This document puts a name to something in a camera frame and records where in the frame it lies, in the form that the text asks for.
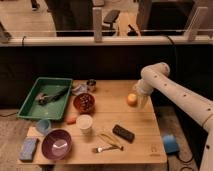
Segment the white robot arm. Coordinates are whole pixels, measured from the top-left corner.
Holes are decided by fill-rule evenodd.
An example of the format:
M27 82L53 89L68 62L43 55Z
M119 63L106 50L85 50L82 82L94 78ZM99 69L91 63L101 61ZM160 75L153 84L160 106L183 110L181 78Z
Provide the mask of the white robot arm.
M167 63L145 66L134 88L139 96L157 89L208 133L199 171L213 171L213 101L172 81L169 74Z

